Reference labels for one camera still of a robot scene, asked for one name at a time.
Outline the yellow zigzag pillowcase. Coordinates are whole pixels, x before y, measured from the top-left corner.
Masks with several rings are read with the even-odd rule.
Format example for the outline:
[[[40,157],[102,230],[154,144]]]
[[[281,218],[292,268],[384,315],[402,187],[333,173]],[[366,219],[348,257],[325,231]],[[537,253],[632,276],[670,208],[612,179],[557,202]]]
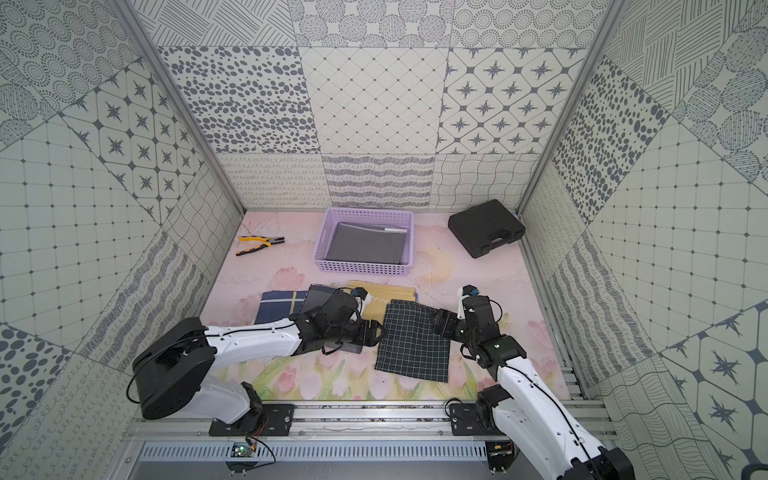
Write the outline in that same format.
[[[375,320],[381,324],[384,323],[384,316],[387,305],[393,300],[413,301],[417,299],[417,293],[414,288],[375,284],[363,281],[350,281],[350,288],[363,288],[367,291],[367,305],[362,311],[362,316],[366,320]]]

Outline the black white grid pillowcase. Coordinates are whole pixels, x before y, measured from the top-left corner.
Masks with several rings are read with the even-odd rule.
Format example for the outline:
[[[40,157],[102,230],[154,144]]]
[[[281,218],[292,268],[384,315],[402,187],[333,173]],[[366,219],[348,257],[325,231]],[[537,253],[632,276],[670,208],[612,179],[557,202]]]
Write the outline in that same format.
[[[386,307],[386,335],[378,344],[375,369],[385,373],[447,383],[450,341],[434,332],[437,309],[407,300]]]

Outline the purple plastic basket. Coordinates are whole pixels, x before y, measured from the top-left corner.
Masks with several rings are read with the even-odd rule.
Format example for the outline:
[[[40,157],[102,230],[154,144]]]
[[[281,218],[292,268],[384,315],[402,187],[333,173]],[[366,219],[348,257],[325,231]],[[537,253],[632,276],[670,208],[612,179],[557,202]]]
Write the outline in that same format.
[[[326,260],[325,256],[336,226],[341,222],[389,225],[408,230],[401,264],[355,263]],[[401,276],[409,272],[414,259],[415,217],[411,211],[332,207],[326,210],[315,246],[314,261],[327,272]]]

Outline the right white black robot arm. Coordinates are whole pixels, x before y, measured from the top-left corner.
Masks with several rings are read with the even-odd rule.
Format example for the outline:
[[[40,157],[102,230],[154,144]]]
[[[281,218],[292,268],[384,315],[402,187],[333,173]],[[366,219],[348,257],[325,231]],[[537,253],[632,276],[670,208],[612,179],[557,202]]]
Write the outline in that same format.
[[[456,313],[441,309],[432,323],[495,381],[477,394],[485,427],[508,437],[544,479],[633,479],[627,455],[589,433],[541,380],[520,343],[500,331],[496,302],[472,285],[458,298]]]

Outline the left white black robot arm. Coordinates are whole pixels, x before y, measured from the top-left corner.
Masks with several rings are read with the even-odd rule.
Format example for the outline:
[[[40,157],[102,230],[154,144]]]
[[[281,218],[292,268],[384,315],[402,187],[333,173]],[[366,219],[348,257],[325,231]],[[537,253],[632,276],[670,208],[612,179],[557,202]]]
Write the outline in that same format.
[[[270,323],[219,327],[183,319],[135,358],[126,396],[146,420],[190,412],[254,431],[260,396],[252,385],[225,382],[215,372],[259,358],[375,347],[387,330],[364,318],[368,303],[363,288],[337,289],[323,304]]]

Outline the grey blue plaid pillowcase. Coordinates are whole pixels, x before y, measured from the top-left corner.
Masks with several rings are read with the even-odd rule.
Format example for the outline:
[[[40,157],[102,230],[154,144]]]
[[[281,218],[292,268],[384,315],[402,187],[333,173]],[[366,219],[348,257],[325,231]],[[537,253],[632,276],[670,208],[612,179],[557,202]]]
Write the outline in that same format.
[[[352,289],[312,285],[307,290],[265,292],[254,324],[260,326],[286,319],[289,326],[298,329],[299,344],[294,355],[314,351],[330,355],[339,350],[358,353],[361,350],[344,349],[344,342],[361,322],[356,318],[357,304],[351,295]]]

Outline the black plastic tool case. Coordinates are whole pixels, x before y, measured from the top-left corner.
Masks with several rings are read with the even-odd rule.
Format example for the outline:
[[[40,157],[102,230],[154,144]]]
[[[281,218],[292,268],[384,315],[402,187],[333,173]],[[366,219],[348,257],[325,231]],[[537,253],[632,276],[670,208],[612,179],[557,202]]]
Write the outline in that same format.
[[[514,243],[526,232],[523,223],[496,199],[451,215],[448,228],[472,258]]]

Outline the small green circuit board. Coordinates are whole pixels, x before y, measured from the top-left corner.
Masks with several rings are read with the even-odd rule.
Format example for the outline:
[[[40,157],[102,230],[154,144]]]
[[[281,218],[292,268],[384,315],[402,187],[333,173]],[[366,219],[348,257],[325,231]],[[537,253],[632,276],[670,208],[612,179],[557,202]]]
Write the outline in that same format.
[[[248,444],[234,444],[231,450],[232,458],[252,458],[253,455],[254,448]]]

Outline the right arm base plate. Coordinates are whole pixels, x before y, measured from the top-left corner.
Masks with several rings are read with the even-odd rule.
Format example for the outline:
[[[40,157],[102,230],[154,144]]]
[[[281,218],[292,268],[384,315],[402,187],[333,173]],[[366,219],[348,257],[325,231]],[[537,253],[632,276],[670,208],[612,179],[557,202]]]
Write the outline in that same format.
[[[500,436],[517,438],[529,434],[528,424],[516,418],[509,402],[476,403],[448,402],[444,411],[453,436]]]

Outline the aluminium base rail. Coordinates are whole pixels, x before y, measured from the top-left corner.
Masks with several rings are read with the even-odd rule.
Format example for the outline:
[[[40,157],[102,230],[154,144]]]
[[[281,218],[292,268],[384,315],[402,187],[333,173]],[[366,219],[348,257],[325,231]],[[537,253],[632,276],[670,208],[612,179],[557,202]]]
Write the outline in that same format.
[[[454,423],[443,401],[297,401],[288,420],[294,439],[433,439],[449,437]],[[128,434],[147,440],[195,440],[208,435],[212,420],[175,414],[149,421],[135,417]]]

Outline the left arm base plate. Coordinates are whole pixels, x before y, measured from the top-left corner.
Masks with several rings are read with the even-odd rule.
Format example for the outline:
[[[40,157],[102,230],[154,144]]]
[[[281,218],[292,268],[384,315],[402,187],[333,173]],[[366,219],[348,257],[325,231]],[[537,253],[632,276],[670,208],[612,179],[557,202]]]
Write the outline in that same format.
[[[232,424],[214,419],[208,434],[211,437],[288,436],[294,412],[294,404],[262,404]]]

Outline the yellow handled pliers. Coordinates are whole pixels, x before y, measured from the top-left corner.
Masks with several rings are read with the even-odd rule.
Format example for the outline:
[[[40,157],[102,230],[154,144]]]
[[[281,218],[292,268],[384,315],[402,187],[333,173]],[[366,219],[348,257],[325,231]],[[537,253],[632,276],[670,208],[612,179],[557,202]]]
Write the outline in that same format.
[[[275,245],[285,243],[284,237],[263,237],[263,236],[239,236],[237,238],[241,249],[239,249],[235,255],[237,257],[249,255],[252,253],[265,250]]]

